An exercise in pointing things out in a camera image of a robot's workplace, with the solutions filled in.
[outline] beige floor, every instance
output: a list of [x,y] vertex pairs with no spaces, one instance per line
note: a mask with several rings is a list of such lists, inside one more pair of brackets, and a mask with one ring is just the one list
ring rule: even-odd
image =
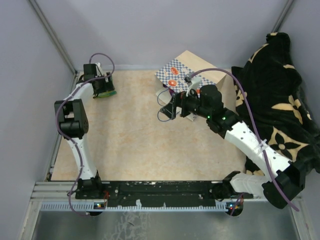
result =
[[[232,171],[243,171],[244,154],[210,131],[205,119],[158,121],[155,72],[116,71],[117,94],[85,104],[89,149],[101,179],[221,180]],[[234,110],[236,95],[230,78],[221,92],[226,107]],[[52,180],[74,180],[77,175],[72,151],[63,139]]]

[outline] black blanket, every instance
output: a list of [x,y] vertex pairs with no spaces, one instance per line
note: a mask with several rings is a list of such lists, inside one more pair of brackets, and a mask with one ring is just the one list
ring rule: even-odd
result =
[[[307,173],[313,168],[320,173],[320,130],[308,111],[290,43],[286,33],[270,33],[243,68],[231,70],[243,86],[261,139],[292,161],[303,161]],[[236,111],[252,129],[244,98],[234,87]],[[248,158],[245,168],[248,174],[262,173]]]

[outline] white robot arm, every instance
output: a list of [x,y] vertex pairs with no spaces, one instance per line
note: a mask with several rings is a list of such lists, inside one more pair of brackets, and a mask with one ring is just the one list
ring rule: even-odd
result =
[[[63,133],[70,137],[66,139],[67,143],[72,149],[75,162],[78,170],[82,168],[81,179],[90,180],[97,176],[97,168],[91,158],[87,132],[89,130],[89,123],[84,109],[84,104],[91,99],[94,95],[104,93],[106,91],[113,91],[114,86],[111,77],[105,77],[99,62],[93,64],[85,64],[84,80],[76,84],[75,90],[64,100],[56,101],[54,104],[55,111],[57,112],[60,104],[66,99],[67,103],[59,112],[58,120],[59,127]],[[86,80],[92,78],[100,78],[96,81],[84,84]]]
[[[234,193],[249,193],[256,197],[266,197],[271,204],[282,209],[287,205],[283,194],[292,200],[304,189],[306,178],[304,164],[298,161],[292,162],[289,158],[278,154],[264,141],[259,143],[246,123],[234,112],[224,108],[222,95],[215,85],[201,87],[200,97],[195,90],[191,90],[188,95],[186,92],[176,93],[160,111],[173,120],[176,117],[177,107],[181,108],[181,117],[193,113],[206,118],[213,132],[239,148],[265,174],[257,176],[232,172],[222,181],[224,186],[221,187],[222,193],[218,198],[226,198],[228,191],[230,196]],[[268,170],[263,150],[266,152],[271,171]]]

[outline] purple cable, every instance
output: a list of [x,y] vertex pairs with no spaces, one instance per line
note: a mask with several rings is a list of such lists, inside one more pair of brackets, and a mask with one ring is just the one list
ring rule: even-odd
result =
[[98,53],[93,54],[93,55],[90,57],[90,61],[89,61],[90,63],[91,63],[92,57],[95,56],[95,55],[103,55],[103,56],[107,57],[108,59],[110,59],[110,61],[111,61],[111,63],[112,63],[112,72],[111,72],[109,75],[107,75],[107,76],[94,77],[94,78],[91,78],[91,79],[85,81],[84,83],[82,83],[82,84],[81,84],[80,86],[78,86],[75,90],[73,90],[72,93],[61,103],[61,105],[58,107],[58,109],[57,109],[57,111],[56,111],[56,114],[55,114],[55,126],[56,126],[56,129],[58,130],[59,134],[61,134],[64,138],[66,138],[67,140],[70,140],[70,141],[74,144],[74,147],[75,147],[77,153],[79,154],[80,170],[79,170],[79,174],[78,174],[77,178],[75,179],[75,181],[74,181],[74,183],[73,183],[73,185],[72,185],[72,187],[71,187],[71,189],[70,189],[70,191],[69,191],[69,193],[68,193],[68,202],[69,202],[69,206],[70,206],[70,209],[72,210],[72,212],[78,214],[78,215],[81,216],[81,217],[88,217],[89,215],[83,215],[83,214],[81,214],[81,213],[78,213],[78,212],[72,207],[72,204],[71,204],[71,195],[74,193],[74,188],[75,188],[75,186],[76,186],[76,184],[77,184],[77,182],[78,182],[78,180],[80,179],[80,176],[81,176],[81,174],[82,174],[82,171],[83,171],[83,168],[84,168],[84,166],[83,166],[83,159],[82,159],[81,152],[80,152],[80,149],[79,149],[77,143],[76,143],[71,137],[69,137],[68,135],[64,134],[64,133],[61,131],[61,128],[60,128],[60,126],[59,126],[59,113],[60,113],[60,111],[62,110],[62,108],[64,107],[64,105],[65,105],[71,98],[73,98],[73,97],[76,95],[76,93],[80,90],[80,88],[82,88],[84,85],[86,85],[86,84],[88,84],[88,83],[90,83],[90,82],[92,82],[92,81],[94,81],[94,80],[99,80],[99,79],[108,78],[108,77],[110,77],[110,76],[114,73],[114,71],[115,71],[114,61],[112,61],[112,59],[111,59],[109,56],[107,56],[106,54],[104,54],[104,53],[99,53],[99,52],[98,52]]
[[235,212],[235,210],[236,210],[236,206],[237,206],[239,200],[242,198],[243,195],[244,195],[244,193],[241,193],[241,194],[239,195],[239,197],[237,198],[237,200],[235,201],[235,204],[234,204],[234,207],[232,208],[232,211],[231,211],[231,213],[230,213],[230,216],[232,216],[232,215],[234,214],[234,212]]
[[[247,97],[245,95],[245,91],[244,89],[242,88],[239,80],[230,72],[224,70],[224,69],[221,69],[221,68],[206,68],[206,69],[202,69],[202,70],[199,70],[199,71],[196,71],[194,73],[191,74],[190,78],[192,79],[194,76],[200,74],[200,73],[203,73],[203,72],[207,72],[207,71],[220,71],[220,72],[224,72],[226,74],[228,74],[230,77],[232,77],[232,79],[236,82],[236,84],[238,85],[242,95],[243,95],[243,99],[244,99],[244,102],[245,102],[245,105],[246,105],[246,108],[248,109],[248,113],[249,113],[249,116],[250,116],[250,120],[251,120],[251,123],[252,123],[252,127],[253,127],[253,131],[254,131],[254,134],[256,135],[256,138],[259,142],[259,144],[261,143],[261,138],[260,138],[260,135],[258,133],[258,129],[257,129],[257,126],[256,126],[256,123],[255,123],[255,120],[254,120],[254,116],[251,112],[251,108],[249,106],[249,102],[247,100]],[[262,151],[263,153],[263,157],[264,157],[264,161],[265,161],[265,164],[266,164],[266,168],[268,169],[268,172],[269,172],[269,175],[271,177],[271,181],[273,182],[275,188],[278,190],[279,194],[281,195],[281,197],[283,197],[283,199],[290,205],[290,207],[292,207],[294,210],[296,210],[297,212],[299,212],[299,208],[297,208],[288,198],[287,196],[284,194],[284,192],[281,190],[281,188],[279,187],[278,183],[276,182],[276,179],[275,179],[275,176],[273,175],[272,173],[272,170],[271,170],[271,167],[270,167],[270,163],[268,161],[268,156],[267,156],[267,153],[265,150]]]

